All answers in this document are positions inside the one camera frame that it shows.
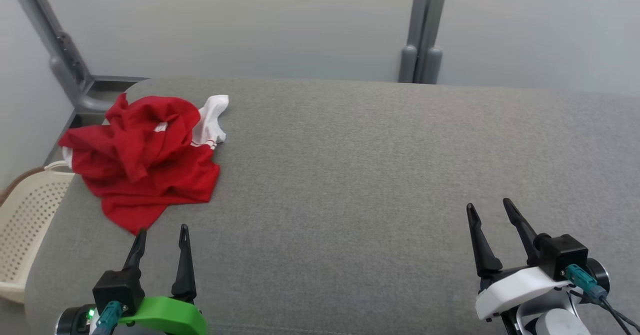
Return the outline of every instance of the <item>gray table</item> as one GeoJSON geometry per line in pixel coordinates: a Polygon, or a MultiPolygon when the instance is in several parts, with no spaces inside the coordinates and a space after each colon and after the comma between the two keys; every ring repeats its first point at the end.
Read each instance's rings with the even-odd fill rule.
{"type": "MultiPolygon", "coordinates": [[[[141,262],[146,293],[169,295],[190,225],[211,333],[503,334],[476,317],[465,205],[505,267],[523,265],[504,197],[538,232],[589,247],[611,303],[640,317],[640,98],[276,79],[150,79],[128,98],[149,94],[230,98],[210,203],[170,206],[141,262]]],[[[132,241],[76,177],[27,283],[33,333],[92,303],[132,241]]],[[[593,334],[621,333],[580,312],[593,334]]]]}

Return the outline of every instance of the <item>crumpled red cloth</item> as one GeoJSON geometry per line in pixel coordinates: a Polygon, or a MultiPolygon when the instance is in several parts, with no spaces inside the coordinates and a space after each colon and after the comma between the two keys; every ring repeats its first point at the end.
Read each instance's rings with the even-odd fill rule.
{"type": "Polygon", "coordinates": [[[109,125],[70,128],[59,141],[73,151],[71,167],[102,198],[114,223],[137,234],[168,205],[206,203],[220,173],[210,146],[192,145],[201,116],[190,102],[121,94],[106,112],[109,125]]]}

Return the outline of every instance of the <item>white perforated basket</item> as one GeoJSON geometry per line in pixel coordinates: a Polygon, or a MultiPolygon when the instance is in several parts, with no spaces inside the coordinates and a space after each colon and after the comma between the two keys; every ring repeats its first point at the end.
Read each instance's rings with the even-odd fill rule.
{"type": "Polygon", "coordinates": [[[0,207],[0,297],[25,302],[25,285],[38,249],[60,201],[73,179],[66,166],[52,162],[17,184],[0,207]]]}

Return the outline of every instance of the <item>black cable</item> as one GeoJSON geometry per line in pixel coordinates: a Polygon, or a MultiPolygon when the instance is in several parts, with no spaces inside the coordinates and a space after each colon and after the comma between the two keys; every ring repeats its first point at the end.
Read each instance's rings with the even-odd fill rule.
{"type": "MultiPolygon", "coordinates": [[[[587,296],[585,294],[581,294],[580,292],[577,292],[575,290],[569,290],[569,292],[573,296],[577,296],[577,297],[581,298],[582,300],[587,301],[588,303],[597,305],[597,306],[603,308],[604,310],[609,311],[609,309],[605,305],[603,305],[602,303],[598,303],[597,301],[594,301],[593,299],[591,299],[589,296],[587,296]]],[[[633,322],[630,318],[626,317],[624,314],[622,314],[622,312],[619,312],[618,310],[613,310],[613,312],[618,317],[620,317],[620,319],[625,321],[627,324],[633,326],[635,328],[635,330],[637,330],[637,332],[640,333],[640,325],[638,325],[637,323],[633,322]]]]}
{"type": "Polygon", "coordinates": [[[606,310],[608,310],[608,312],[611,313],[611,316],[613,317],[613,319],[615,319],[615,321],[617,321],[617,324],[620,325],[620,328],[622,328],[622,330],[624,330],[624,333],[626,335],[631,335],[631,331],[629,331],[629,329],[627,328],[625,323],[622,322],[622,319],[620,318],[620,316],[618,316],[618,314],[613,309],[613,307],[611,307],[611,304],[607,301],[607,298],[604,297],[604,296],[601,296],[600,297],[600,302],[602,303],[602,305],[604,305],[606,310]]]}

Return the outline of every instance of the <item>green plastic bracket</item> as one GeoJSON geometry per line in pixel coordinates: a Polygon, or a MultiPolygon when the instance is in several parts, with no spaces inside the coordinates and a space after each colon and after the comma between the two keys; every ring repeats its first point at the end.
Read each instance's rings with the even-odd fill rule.
{"type": "Polygon", "coordinates": [[[121,317],[118,324],[135,325],[174,335],[207,335],[207,321],[197,307],[166,296],[145,297],[133,316],[121,317]]]}

